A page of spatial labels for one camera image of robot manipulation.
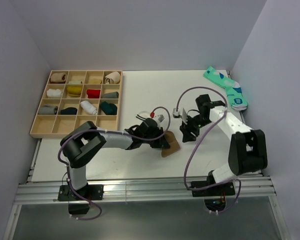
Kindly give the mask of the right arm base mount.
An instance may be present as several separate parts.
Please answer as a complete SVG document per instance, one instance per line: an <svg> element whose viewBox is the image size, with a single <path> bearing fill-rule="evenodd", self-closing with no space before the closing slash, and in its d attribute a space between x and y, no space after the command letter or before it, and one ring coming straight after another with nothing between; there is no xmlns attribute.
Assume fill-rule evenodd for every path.
<svg viewBox="0 0 300 240"><path fill-rule="evenodd" d="M232 182L217 185L201 191L191 191L194 198L203 197L205 207L214 213L220 213L227 207L227 196L234 196L235 186Z"/></svg>

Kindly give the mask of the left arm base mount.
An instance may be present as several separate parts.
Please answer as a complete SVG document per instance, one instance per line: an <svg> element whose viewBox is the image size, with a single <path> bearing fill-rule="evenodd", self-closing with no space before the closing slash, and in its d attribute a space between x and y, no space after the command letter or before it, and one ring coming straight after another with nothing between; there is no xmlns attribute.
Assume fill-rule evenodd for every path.
<svg viewBox="0 0 300 240"><path fill-rule="evenodd" d="M83 188L76 192L83 198L89 201L101 201L103 199L103 188L102 184L89 185L87 184ZM71 215L83 216L88 213L91 208L91 204L77 196L70 188L68 184L61 185L57 197L58 202L69 202L68 212Z"/></svg>

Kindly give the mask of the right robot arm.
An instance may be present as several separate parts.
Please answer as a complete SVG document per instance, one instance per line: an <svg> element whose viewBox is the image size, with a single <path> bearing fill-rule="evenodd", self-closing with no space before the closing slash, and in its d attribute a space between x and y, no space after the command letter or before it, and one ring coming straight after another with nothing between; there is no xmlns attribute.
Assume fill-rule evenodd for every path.
<svg viewBox="0 0 300 240"><path fill-rule="evenodd" d="M189 116L185 109L175 111L173 116L182 119L179 127L182 142L194 142L200 129L210 127L203 134L206 136L213 127L219 127L230 140L227 163L209 173L210 180L206 183L207 191L212 195L219 194L224 182L235 179L246 173L253 173L268 166L265 133L260 129L252 129L228 111L226 104L212 101L208 94L195 99L197 115Z"/></svg>

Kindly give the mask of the tan ribbed sock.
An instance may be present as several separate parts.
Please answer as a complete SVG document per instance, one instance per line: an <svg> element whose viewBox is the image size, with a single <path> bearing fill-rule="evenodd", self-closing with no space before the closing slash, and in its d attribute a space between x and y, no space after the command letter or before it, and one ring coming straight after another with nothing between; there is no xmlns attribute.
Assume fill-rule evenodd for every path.
<svg viewBox="0 0 300 240"><path fill-rule="evenodd" d="M181 147L176 139L175 134L172 131L167 131L164 135L167 143L169 144L170 148L162 149L161 150L161 157L166 158L176 152L178 152Z"/></svg>

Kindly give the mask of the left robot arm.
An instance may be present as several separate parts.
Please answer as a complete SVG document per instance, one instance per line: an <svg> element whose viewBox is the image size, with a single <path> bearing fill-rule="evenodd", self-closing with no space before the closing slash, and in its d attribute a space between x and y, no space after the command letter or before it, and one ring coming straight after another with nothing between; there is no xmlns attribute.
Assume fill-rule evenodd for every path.
<svg viewBox="0 0 300 240"><path fill-rule="evenodd" d="M60 141L60 152L67 158L69 194L81 200L88 193L86 165L101 149L134 150L143 144L153 149L169 150L164 130L152 118L143 120L123 131L106 130L87 121Z"/></svg>

